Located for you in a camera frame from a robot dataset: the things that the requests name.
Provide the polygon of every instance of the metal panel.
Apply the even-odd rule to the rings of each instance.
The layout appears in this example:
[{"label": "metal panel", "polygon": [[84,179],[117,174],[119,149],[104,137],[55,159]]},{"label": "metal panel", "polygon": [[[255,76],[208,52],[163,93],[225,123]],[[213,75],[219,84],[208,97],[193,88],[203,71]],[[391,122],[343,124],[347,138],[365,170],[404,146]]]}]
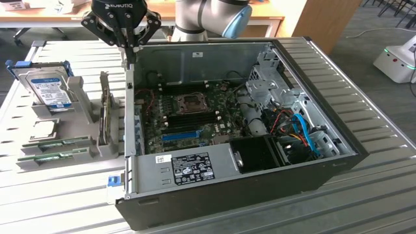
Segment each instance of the metal panel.
[{"label": "metal panel", "polygon": [[[303,38],[285,38],[280,42],[287,45],[297,63],[307,69],[315,68],[305,73],[372,151],[371,156],[313,192],[156,227],[141,233],[297,234],[308,230],[308,233],[320,234],[389,234],[415,230],[413,145],[315,45]],[[91,90],[88,96],[93,99],[101,96],[95,88],[95,84],[99,86],[100,72],[100,63],[95,61],[101,58],[115,61],[115,64],[120,61],[117,50],[104,47],[99,41],[48,42],[37,54],[39,61],[52,61],[53,54],[67,52],[67,48],[71,48],[67,59],[73,62],[76,72],[85,72],[77,75],[89,74],[85,76],[85,85]],[[113,74],[109,76],[115,85],[125,79],[117,66],[111,67]],[[117,97],[124,96],[123,90],[113,93]],[[21,128],[23,121],[12,117],[28,115],[27,107],[16,106],[29,104],[25,90],[15,83],[0,109],[1,141],[7,140],[4,131],[13,137],[19,135],[13,131]],[[11,145],[12,142],[0,143],[0,149],[11,151]],[[19,171],[15,160],[15,156],[0,157],[0,176],[5,178],[0,180],[0,213],[9,214],[0,218],[0,233],[131,233],[119,212],[105,203],[104,192],[107,175],[124,168],[123,158],[27,173]]]}]

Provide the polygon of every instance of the blue pcie slot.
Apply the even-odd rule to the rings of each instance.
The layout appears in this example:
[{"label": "blue pcie slot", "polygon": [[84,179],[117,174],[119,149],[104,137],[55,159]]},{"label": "blue pcie slot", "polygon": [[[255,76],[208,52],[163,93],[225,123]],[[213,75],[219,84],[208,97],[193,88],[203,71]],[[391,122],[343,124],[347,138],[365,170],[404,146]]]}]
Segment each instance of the blue pcie slot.
[{"label": "blue pcie slot", "polygon": [[183,140],[183,139],[188,139],[188,138],[199,138],[200,133],[201,133],[201,131],[195,131],[195,132],[189,132],[189,133],[164,135],[164,136],[161,136],[161,140],[167,141],[167,140]]}]

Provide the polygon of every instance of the power supply label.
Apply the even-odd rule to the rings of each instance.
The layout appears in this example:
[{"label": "power supply label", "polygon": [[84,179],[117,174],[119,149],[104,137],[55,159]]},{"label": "power supply label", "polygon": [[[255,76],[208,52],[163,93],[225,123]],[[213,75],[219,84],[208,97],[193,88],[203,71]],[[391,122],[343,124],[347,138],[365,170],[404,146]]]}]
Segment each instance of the power supply label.
[{"label": "power supply label", "polygon": [[177,185],[215,179],[208,153],[173,157],[172,168]]},{"label": "power supply label", "polygon": [[59,78],[32,79],[31,82],[35,86],[35,92],[49,108],[68,108],[71,106],[68,94],[60,89],[63,83]]}]

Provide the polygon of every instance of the green circuit board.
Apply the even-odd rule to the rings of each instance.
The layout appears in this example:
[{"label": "green circuit board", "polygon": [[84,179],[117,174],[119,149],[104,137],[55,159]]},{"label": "green circuit board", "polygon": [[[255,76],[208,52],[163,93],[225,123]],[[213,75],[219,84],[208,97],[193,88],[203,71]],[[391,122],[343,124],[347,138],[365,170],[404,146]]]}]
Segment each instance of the green circuit board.
[{"label": "green circuit board", "polygon": [[[180,95],[167,95],[157,89],[147,89],[140,92],[143,94],[136,96],[136,104],[141,105],[145,154],[220,144],[231,138],[241,137],[243,124],[239,123],[243,122],[243,113],[240,108],[233,105],[233,89],[235,86],[227,86],[223,82],[211,82],[204,92],[192,92]],[[195,113],[195,110],[191,110],[193,112],[189,114],[183,113],[184,110],[179,100],[187,97],[196,98],[195,96],[207,102],[204,107],[201,107],[204,108],[201,112],[216,112],[220,120],[195,126],[196,131],[199,131],[199,137],[163,140],[163,130],[168,129],[165,125],[167,117],[185,116]]]}]

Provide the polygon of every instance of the robotiq logo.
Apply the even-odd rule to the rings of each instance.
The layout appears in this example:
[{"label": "robotiq logo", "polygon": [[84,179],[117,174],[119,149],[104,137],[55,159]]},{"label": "robotiq logo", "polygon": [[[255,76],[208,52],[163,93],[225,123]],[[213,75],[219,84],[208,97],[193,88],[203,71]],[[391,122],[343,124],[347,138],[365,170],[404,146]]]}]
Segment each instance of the robotiq logo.
[{"label": "robotiq logo", "polygon": [[105,4],[105,10],[109,8],[132,8],[132,4]]}]

